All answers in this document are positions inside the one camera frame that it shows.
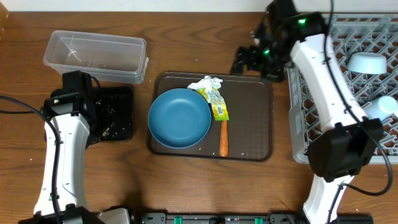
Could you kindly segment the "orange carrot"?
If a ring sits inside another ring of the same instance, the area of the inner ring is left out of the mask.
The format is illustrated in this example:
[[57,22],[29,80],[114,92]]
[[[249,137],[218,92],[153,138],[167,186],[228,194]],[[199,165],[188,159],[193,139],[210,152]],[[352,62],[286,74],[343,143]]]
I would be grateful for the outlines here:
[[221,157],[226,157],[228,155],[228,151],[229,151],[228,122],[227,120],[224,120],[221,122],[219,154]]

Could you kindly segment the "light blue bowl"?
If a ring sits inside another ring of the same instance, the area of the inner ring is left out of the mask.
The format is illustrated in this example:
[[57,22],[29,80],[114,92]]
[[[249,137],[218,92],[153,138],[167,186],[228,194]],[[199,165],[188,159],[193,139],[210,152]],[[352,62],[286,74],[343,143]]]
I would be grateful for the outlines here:
[[387,72],[387,62],[383,55],[358,52],[351,56],[348,70],[357,73],[380,75]]

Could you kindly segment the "dark blue plate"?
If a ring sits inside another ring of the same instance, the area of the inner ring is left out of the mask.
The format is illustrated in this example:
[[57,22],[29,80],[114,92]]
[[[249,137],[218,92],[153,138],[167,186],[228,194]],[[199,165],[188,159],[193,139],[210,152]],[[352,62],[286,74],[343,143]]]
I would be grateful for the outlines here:
[[200,142],[211,126],[212,113],[199,93],[175,88],[159,95],[151,104],[148,127],[164,146],[183,149]]

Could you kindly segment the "white cup sideways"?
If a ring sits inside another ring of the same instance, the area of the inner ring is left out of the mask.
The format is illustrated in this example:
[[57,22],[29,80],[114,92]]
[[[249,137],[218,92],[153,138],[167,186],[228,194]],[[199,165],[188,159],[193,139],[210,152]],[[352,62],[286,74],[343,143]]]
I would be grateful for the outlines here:
[[388,117],[397,116],[397,100],[391,96],[381,96],[365,107],[369,119],[384,121]]

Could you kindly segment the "pile of white rice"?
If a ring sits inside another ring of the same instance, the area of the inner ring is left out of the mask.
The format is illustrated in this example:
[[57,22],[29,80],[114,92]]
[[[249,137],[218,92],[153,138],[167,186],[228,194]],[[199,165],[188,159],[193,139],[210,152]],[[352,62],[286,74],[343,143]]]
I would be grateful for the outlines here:
[[132,109],[124,103],[108,100],[96,102],[98,141],[123,141],[132,137]]

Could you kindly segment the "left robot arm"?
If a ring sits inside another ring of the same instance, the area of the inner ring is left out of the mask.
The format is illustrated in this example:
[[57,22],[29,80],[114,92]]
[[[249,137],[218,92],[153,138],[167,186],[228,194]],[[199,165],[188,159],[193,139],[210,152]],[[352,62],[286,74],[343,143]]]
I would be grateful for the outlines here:
[[132,136],[132,91],[102,87],[79,70],[62,75],[62,88],[44,101],[47,144],[44,178],[31,218],[24,223],[132,223],[125,206],[94,213],[85,194],[85,151],[101,141]]

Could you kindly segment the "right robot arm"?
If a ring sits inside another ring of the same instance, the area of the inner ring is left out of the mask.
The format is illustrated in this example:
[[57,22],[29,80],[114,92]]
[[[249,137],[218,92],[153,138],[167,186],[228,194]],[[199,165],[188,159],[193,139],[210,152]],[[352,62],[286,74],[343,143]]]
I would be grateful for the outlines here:
[[298,68],[310,90],[321,135],[309,144],[314,173],[302,223],[331,223],[343,192],[369,164],[383,134],[348,88],[333,50],[331,19],[319,12],[299,13],[291,0],[272,1],[257,29],[254,44],[236,51],[231,73],[259,72],[270,82],[284,80],[288,63]]

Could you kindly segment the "grey dishwasher rack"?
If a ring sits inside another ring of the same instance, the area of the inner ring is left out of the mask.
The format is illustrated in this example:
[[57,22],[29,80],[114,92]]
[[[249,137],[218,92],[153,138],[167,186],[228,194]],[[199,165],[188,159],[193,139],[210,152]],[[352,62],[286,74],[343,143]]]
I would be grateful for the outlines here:
[[[363,107],[368,108],[376,98],[397,98],[397,15],[395,14],[335,14],[330,30],[338,64],[348,87]],[[386,58],[386,72],[370,75],[348,69],[351,56],[370,52]],[[286,66],[290,91],[290,137],[292,155],[299,164],[308,164],[308,145],[321,135],[318,113],[295,66]]]

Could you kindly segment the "black rectangular bin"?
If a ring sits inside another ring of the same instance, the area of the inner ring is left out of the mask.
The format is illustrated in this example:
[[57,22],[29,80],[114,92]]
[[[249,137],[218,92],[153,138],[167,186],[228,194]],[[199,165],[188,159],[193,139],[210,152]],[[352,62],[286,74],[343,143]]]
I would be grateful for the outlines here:
[[79,93],[58,89],[45,100],[42,112],[47,119],[82,115],[90,130],[87,146],[132,138],[132,91],[128,87],[101,87]]

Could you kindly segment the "dark brown serving tray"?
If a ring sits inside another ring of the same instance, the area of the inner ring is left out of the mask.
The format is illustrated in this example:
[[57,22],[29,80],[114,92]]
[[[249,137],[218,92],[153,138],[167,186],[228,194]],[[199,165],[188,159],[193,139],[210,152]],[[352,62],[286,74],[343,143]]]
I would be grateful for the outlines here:
[[[226,100],[229,152],[227,159],[266,161],[273,153],[273,88],[258,77],[222,75],[221,96]],[[148,147],[155,154],[219,159],[221,122],[213,116],[200,121],[206,135],[188,147],[168,147],[149,133]]]

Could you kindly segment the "clear plastic bin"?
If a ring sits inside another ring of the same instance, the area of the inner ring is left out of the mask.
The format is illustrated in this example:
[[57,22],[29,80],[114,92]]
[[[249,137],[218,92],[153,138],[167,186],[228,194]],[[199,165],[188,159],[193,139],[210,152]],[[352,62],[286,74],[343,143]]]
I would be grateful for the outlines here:
[[59,74],[80,70],[99,81],[139,85],[149,58],[142,38],[56,30],[43,63]]

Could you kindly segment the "crumpled white tissue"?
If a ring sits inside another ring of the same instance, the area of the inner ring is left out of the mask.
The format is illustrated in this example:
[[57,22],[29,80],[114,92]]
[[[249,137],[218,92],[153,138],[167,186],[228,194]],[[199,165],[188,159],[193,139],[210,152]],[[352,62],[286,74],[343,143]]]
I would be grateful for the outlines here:
[[201,79],[199,82],[189,84],[189,86],[187,86],[187,88],[191,89],[191,90],[206,89],[206,90],[210,91],[212,89],[221,88],[222,82],[223,82],[223,80],[220,78],[217,78],[217,77],[212,78],[211,76],[207,75],[203,79]]

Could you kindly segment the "yellow green snack wrapper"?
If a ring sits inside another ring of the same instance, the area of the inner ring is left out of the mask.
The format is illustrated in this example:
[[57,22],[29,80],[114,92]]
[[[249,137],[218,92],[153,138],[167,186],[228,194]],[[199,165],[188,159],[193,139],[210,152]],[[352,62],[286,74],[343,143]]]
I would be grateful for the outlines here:
[[211,105],[211,110],[216,121],[228,121],[229,114],[224,98],[220,95],[217,88],[207,90],[206,88],[197,89],[196,92],[201,94],[205,100]]

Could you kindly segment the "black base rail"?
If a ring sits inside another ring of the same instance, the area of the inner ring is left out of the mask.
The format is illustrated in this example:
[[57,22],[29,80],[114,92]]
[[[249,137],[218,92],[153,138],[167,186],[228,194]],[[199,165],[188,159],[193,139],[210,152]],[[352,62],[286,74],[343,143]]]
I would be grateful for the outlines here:
[[136,216],[135,224],[296,224],[308,223],[304,215],[296,213],[268,214],[194,214],[194,213],[143,213]]

